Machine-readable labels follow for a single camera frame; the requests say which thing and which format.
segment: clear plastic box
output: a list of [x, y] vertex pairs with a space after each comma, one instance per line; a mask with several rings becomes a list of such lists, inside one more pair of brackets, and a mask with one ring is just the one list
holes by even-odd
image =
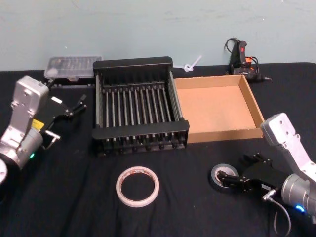
[[51, 78], [67, 78], [78, 81], [79, 78], [92, 78], [93, 63], [102, 60], [101, 56], [52, 57], [49, 59], [44, 76]]

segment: white cable tie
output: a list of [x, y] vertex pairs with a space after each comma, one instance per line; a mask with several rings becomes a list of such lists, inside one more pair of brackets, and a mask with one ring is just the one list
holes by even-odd
[[178, 65], [173, 65], [174, 68], [182, 68], [184, 69], [185, 72], [192, 72], [193, 71], [193, 67], [199, 62], [199, 60], [202, 58], [202, 55], [200, 55], [195, 61], [194, 63], [190, 64], [186, 64], [184, 66], [178, 66]]

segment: blue led light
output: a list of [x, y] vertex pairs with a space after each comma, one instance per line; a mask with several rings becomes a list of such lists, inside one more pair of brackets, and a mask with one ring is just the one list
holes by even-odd
[[296, 205], [295, 208], [298, 209], [300, 212], [305, 212], [304, 208], [300, 205]]

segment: yellow label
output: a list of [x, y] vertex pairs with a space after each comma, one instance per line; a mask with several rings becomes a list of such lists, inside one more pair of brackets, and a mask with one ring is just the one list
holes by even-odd
[[37, 131], [40, 131], [44, 127], [44, 123], [34, 119], [32, 122], [32, 127], [35, 128]]

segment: power cord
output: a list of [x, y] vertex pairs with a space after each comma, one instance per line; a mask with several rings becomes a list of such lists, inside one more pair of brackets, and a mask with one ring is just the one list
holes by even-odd
[[276, 214], [275, 214], [275, 219], [273, 221], [273, 228], [276, 232], [276, 234], [278, 236], [288, 236], [288, 234], [290, 233], [291, 231], [291, 228], [292, 228], [292, 225], [291, 225], [291, 219], [290, 219], [290, 216], [287, 212], [287, 210], [284, 208], [284, 206], [282, 206], [280, 203], [278, 203], [277, 201], [273, 200], [271, 197], [267, 199], [268, 201], [274, 203], [275, 205], [279, 206], [282, 211], [284, 212], [284, 214], [286, 215], [286, 218], [287, 218], [287, 221], [288, 221], [288, 229], [287, 229], [287, 232], [285, 235], [281, 235], [278, 231], [277, 231], [277, 211], [276, 211]]
[[277, 205], [278, 207], [280, 207], [282, 209], [282, 211], [285, 213], [285, 216], [287, 218], [287, 221], [288, 221], [288, 229], [287, 229], [287, 232], [285, 235], [281, 235], [278, 231], [277, 231], [277, 212], [275, 214], [275, 219], [273, 221], [273, 228], [275, 230], [275, 233], [278, 235], [278, 236], [288, 236], [288, 234], [290, 233], [291, 231], [291, 228], [292, 228], [292, 225], [291, 225], [291, 219], [290, 219], [290, 216], [287, 212], [287, 210], [284, 208], [284, 206], [282, 206], [280, 203], [278, 203], [277, 201], [273, 200], [272, 196], [274, 194], [276, 194], [276, 190], [275, 189], [271, 189], [270, 191], [268, 191], [265, 195], [263, 195], [262, 197], [262, 200], [263, 201], [269, 201], [269, 202], [272, 202], [273, 204]]

